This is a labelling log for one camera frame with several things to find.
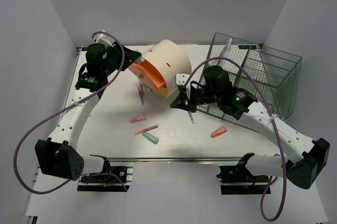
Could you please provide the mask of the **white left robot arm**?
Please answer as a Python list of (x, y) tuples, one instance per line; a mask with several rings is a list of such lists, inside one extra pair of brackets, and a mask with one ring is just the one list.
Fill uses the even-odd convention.
[(35, 152), (43, 174), (76, 181), (81, 175), (93, 174), (99, 181), (107, 181), (111, 168), (102, 156), (82, 157), (77, 143), (87, 119), (103, 95), (102, 87), (111, 73), (128, 69), (140, 52), (119, 47), (116, 43), (105, 46), (89, 45), (85, 50), (86, 62), (78, 72), (71, 109), (66, 111), (56, 128), (45, 140), (38, 140)]

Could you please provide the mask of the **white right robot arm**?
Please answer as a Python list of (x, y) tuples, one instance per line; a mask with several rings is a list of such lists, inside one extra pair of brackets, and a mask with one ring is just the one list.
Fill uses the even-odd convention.
[(171, 108), (196, 112), (199, 105), (217, 104), (226, 115), (249, 125), (275, 145), (281, 144), (285, 158), (245, 154), (236, 165), (238, 176), (250, 181), (256, 176), (286, 177), (302, 189), (309, 189), (325, 167), (330, 144), (323, 138), (313, 140), (287, 125), (243, 88), (234, 87), (228, 73), (220, 66), (203, 72), (205, 84), (187, 83), (187, 74), (176, 74), (179, 95)]

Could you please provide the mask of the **cream round drawer box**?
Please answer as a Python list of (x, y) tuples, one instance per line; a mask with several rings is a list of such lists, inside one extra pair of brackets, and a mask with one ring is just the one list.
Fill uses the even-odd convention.
[(145, 51), (142, 61), (135, 61), (128, 69), (153, 92), (167, 99), (176, 91), (176, 75), (189, 75), (192, 65), (179, 45), (164, 39)]

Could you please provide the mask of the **white silver-spined booklet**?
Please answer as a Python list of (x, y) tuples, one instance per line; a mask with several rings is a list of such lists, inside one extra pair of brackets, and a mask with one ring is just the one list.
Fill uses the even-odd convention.
[[(229, 56), (229, 52), (230, 52), (230, 47), (232, 44), (232, 38), (230, 38), (227, 42), (227, 44), (224, 46), (224, 48), (222, 49), (219, 57), (221, 58), (228, 58)], [(212, 60), (211, 62), (209, 62), (210, 66), (220, 66), (223, 70), (227, 70), (228, 67), (228, 62), (226, 60), (223, 59), (217, 59), (217, 60)]]

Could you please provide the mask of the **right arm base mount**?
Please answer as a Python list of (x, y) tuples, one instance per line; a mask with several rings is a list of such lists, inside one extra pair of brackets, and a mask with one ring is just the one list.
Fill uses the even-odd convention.
[(262, 195), (269, 177), (247, 176), (236, 166), (219, 166), (216, 175), (220, 183), (221, 195)]

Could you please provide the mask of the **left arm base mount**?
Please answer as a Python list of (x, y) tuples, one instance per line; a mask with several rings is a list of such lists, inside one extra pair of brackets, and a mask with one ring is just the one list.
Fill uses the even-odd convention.
[(77, 184), (79, 192), (127, 192), (133, 178), (133, 162), (110, 162), (105, 175), (83, 175)]

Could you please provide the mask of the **purple pen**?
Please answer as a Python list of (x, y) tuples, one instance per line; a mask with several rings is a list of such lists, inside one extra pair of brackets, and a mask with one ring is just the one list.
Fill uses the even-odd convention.
[(139, 95), (140, 95), (141, 104), (142, 104), (142, 106), (144, 106), (144, 98), (141, 97), (140, 92), (139, 92)]

